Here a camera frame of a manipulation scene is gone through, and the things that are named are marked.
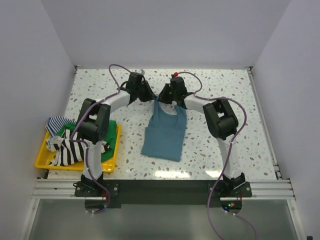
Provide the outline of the blue ribbed tank top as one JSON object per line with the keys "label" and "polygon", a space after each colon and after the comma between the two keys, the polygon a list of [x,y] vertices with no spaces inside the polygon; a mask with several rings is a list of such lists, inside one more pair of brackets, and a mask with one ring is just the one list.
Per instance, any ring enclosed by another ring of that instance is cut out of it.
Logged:
{"label": "blue ribbed tank top", "polygon": [[153,115],[144,132],[141,154],[173,162],[181,160],[187,127],[186,110],[174,106],[175,114],[166,113],[158,100],[154,101]]}

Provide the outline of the black white striped tank top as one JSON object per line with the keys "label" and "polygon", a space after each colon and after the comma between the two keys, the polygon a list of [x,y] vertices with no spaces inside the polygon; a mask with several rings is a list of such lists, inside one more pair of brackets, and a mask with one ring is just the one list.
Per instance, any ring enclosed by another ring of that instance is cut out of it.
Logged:
{"label": "black white striped tank top", "polygon": [[69,135],[69,132],[66,129],[62,137],[56,135],[46,139],[46,149],[55,153],[54,159],[49,165],[66,167],[84,161],[86,145],[83,142],[70,141],[69,137],[71,135]]}

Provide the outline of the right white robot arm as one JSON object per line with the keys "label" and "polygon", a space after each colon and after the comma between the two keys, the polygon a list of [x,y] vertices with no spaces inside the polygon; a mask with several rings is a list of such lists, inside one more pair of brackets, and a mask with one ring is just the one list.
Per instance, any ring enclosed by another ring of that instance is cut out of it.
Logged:
{"label": "right white robot arm", "polygon": [[[246,182],[235,146],[236,137],[247,123],[247,114],[243,106],[228,97],[205,98],[189,92],[180,76],[173,77],[170,83],[165,84],[158,100],[165,104],[176,102],[181,108],[204,114],[207,128],[217,140],[223,162],[221,174],[212,190],[219,195],[235,196]],[[230,102],[243,110],[242,126],[239,126],[238,118]]]}

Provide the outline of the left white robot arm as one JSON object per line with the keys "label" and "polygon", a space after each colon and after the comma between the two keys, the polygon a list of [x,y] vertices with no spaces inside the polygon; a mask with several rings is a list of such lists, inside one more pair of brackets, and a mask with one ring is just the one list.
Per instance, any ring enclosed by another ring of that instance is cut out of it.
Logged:
{"label": "left white robot arm", "polygon": [[101,146],[108,133],[111,113],[135,100],[148,102],[156,98],[144,75],[131,72],[124,86],[120,86],[117,92],[101,100],[87,98],[83,101],[70,139],[73,140],[74,135],[77,135],[75,142],[85,145],[84,170],[80,182],[92,196],[99,196],[104,190]]}

